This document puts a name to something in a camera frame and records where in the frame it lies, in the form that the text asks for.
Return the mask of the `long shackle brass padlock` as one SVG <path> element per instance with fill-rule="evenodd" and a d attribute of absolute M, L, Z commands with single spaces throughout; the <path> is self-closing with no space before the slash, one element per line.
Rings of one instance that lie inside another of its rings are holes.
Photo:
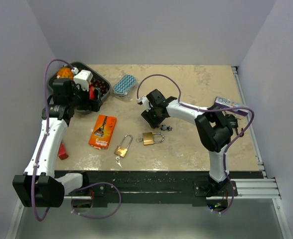
<path fill-rule="evenodd" d="M 123 146 L 125 140 L 129 138 L 129 143 L 127 146 Z M 123 139 L 121 140 L 120 144 L 116 147 L 114 154 L 116 155 L 116 159 L 119 160 L 120 158 L 124 158 L 130 145 L 132 144 L 133 136 L 130 134 L 126 134 Z"/>

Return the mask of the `small brass padlock with keys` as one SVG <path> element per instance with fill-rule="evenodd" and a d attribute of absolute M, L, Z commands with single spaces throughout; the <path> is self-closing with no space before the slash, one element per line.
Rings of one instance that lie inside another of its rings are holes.
<path fill-rule="evenodd" d="M 162 131 L 172 131 L 172 127 L 169 125 L 165 125 L 165 124 L 161 125 L 159 128 Z"/>

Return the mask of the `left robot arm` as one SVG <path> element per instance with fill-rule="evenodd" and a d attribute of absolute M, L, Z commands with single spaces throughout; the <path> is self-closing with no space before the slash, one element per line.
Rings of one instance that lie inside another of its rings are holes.
<path fill-rule="evenodd" d="M 98 112 L 101 90 L 87 81 L 76 83 L 62 78 L 53 81 L 53 93 L 46 98 L 42 126 L 34 154 L 22 175 L 15 175 L 12 185 L 25 207 L 60 207 L 64 197 L 75 191 L 86 195 L 89 181 L 81 173 L 67 173 L 55 178 L 55 161 L 60 144 L 77 108 Z"/>

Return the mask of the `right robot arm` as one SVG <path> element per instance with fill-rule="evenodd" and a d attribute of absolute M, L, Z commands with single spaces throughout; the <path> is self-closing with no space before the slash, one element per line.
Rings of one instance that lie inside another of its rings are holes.
<path fill-rule="evenodd" d="M 208 150 L 210 170 L 207 182 L 199 186 L 206 196 L 219 196 L 227 189 L 227 149 L 233 130 L 224 114 L 215 106 L 203 108 L 180 101 L 176 97 L 165 98 L 157 89 L 137 99 L 144 107 L 142 117 L 151 128 L 159 126 L 166 118 L 177 118 L 196 126 L 202 145 Z"/>

